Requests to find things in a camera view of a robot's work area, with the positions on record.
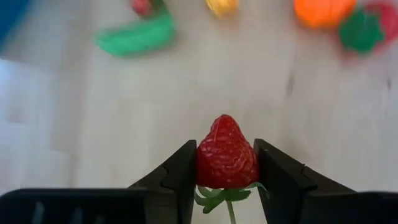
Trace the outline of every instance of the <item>strawberry stem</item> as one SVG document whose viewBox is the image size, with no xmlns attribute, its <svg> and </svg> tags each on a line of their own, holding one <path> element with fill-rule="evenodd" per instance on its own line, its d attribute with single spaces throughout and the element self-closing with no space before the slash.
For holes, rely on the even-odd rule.
<svg viewBox="0 0 398 224">
<path fill-rule="evenodd" d="M 229 218 L 231 219 L 231 224 L 236 224 L 234 208 L 232 207 L 232 202 L 226 202 L 226 206 L 228 207 Z"/>
</svg>

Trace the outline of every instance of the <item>toy fruit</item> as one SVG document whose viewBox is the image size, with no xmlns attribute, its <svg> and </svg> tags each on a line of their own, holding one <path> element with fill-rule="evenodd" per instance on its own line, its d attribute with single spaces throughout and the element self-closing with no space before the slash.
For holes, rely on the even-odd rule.
<svg viewBox="0 0 398 224">
<path fill-rule="evenodd" d="M 149 0 L 131 0 L 131 7 L 138 16 L 148 16 L 153 11 L 152 4 Z"/>
<path fill-rule="evenodd" d="M 204 198 L 195 193 L 196 203 L 203 206 L 203 213 L 210 213 L 225 201 L 231 223 L 235 224 L 232 202 L 248 198 L 248 189 L 253 187 L 266 190 L 256 182 L 258 179 L 256 153 L 237 122 L 229 115 L 221 115 L 197 150 L 197 185 Z"/>
<path fill-rule="evenodd" d="M 355 7 L 355 0 L 295 0 L 296 16 L 309 28 L 334 28 Z"/>
<path fill-rule="evenodd" d="M 217 17 L 232 14 L 238 8 L 238 0 L 206 0 L 206 3 Z"/>
<path fill-rule="evenodd" d="M 237 122 L 221 115 L 197 151 L 197 184 L 212 189 L 245 188 L 259 178 L 257 156 Z"/>
<path fill-rule="evenodd" d="M 338 29 L 345 49 L 368 53 L 398 36 L 398 11 L 389 1 L 371 2 L 352 13 Z"/>
<path fill-rule="evenodd" d="M 95 42 L 108 53 L 125 57 L 165 47 L 173 40 L 174 34 L 174 20 L 164 7 L 151 20 L 97 33 Z"/>
</svg>

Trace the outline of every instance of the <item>black plastic part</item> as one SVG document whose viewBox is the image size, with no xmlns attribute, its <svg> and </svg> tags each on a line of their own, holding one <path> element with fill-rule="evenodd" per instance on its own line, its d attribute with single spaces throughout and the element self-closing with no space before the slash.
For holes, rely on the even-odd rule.
<svg viewBox="0 0 398 224">
<path fill-rule="evenodd" d="M 0 223 L 145 223 L 144 189 L 24 189 L 0 198 Z"/>
<path fill-rule="evenodd" d="M 0 223 L 189 224 L 196 141 L 128 189 L 23 189 L 0 197 Z"/>
<path fill-rule="evenodd" d="M 191 223 L 196 186 L 196 148 L 196 141 L 188 141 L 162 165 L 129 187 L 133 190 L 144 187 L 157 192 L 151 194 L 147 201 L 147 223 Z"/>
<path fill-rule="evenodd" d="M 259 189 L 268 224 L 398 223 L 398 194 L 357 193 L 299 163 L 262 139 Z"/>
</svg>

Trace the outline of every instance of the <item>blue object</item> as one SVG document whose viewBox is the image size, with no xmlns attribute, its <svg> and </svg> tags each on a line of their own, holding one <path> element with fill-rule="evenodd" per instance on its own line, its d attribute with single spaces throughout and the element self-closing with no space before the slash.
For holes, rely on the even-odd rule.
<svg viewBox="0 0 398 224">
<path fill-rule="evenodd" d="M 29 0 L 0 0 L 0 49 L 9 31 L 25 13 Z"/>
</svg>

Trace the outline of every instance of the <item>red strawberry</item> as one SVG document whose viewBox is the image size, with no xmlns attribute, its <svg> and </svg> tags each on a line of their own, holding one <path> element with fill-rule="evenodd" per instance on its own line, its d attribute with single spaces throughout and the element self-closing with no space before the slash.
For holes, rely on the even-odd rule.
<svg viewBox="0 0 398 224">
<path fill-rule="evenodd" d="M 131 0 L 131 7 L 138 16 L 148 16 L 153 11 L 149 0 Z"/>
<path fill-rule="evenodd" d="M 212 189 L 247 187 L 259 178 L 257 156 L 237 122 L 221 115 L 197 150 L 197 184 Z"/>
</svg>

